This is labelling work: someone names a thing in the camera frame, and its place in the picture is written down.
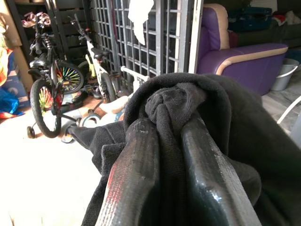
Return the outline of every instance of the bicycle wheel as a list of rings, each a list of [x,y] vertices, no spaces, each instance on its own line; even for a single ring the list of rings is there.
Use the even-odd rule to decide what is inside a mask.
[[[105,83],[105,86],[107,88],[107,94],[109,97],[106,98],[106,102],[109,103],[116,100],[116,93],[110,76],[107,73],[102,73],[101,77],[102,77],[102,83],[103,82]]]
[[[55,138],[61,132],[61,118],[51,112],[53,97],[49,84],[43,80],[36,80],[30,92],[32,113],[41,132],[49,137]]]
[[[80,69],[73,64],[61,60],[58,62],[56,72],[58,82],[69,82],[67,85],[63,84],[64,94],[75,93],[79,91],[84,84],[83,74]]]

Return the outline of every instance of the beige trim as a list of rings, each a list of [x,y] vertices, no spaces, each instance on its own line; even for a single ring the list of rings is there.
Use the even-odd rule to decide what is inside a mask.
[[[243,54],[243,55],[239,55],[239,56],[229,57],[229,58],[225,59],[221,63],[221,65],[217,68],[216,74],[221,75],[222,72],[224,71],[224,69],[226,67],[230,66],[231,64],[280,55],[280,54],[286,53],[287,49],[288,49],[288,47],[285,47],[285,48],[266,50],[266,51],[262,51],[262,52],[258,52],[258,53],[249,53],[249,54]]]
[[[224,6],[220,4],[204,4],[206,8],[212,8],[217,15],[218,29],[221,40],[220,49],[229,49],[229,34],[228,34],[228,13]]]

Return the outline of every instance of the black fabric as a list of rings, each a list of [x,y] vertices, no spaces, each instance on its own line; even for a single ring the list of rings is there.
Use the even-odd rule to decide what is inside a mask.
[[[160,143],[161,225],[189,225],[179,130],[196,109],[219,149],[235,161],[232,165],[261,223],[299,225],[301,152],[262,108],[260,97],[229,78],[186,73],[155,77],[130,99],[124,131],[115,123],[106,129],[74,129],[72,134],[96,156],[104,144],[124,143],[128,127],[148,117],[156,124]]]
[[[159,225],[159,143],[155,125],[137,119],[114,162],[96,225]]]
[[[183,126],[181,135],[190,225],[261,226],[240,178],[199,114]]]
[[[70,127],[68,132],[92,152],[92,162],[102,175],[82,222],[83,226],[92,226],[96,224],[102,206],[112,165],[125,147],[125,133],[122,122],[96,128]]]

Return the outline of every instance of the black bicycle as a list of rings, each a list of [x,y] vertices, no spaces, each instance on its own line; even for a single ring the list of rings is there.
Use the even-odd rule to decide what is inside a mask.
[[[83,86],[84,77],[77,66],[67,63],[58,57],[50,36],[44,32],[50,20],[44,13],[36,15],[35,41],[31,45],[31,54],[39,57],[30,62],[28,73],[39,77],[31,88],[30,101],[33,116],[41,132],[54,138],[61,131],[61,117],[74,120],[62,115],[64,112],[76,109],[82,103],[62,105],[64,94],[77,92]],[[30,138],[35,137],[32,127],[27,128]]]

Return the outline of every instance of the blue suitcase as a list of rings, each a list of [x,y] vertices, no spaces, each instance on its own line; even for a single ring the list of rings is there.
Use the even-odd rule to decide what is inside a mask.
[[[268,29],[272,21],[272,9],[246,7],[228,13],[229,30],[247,32]]]

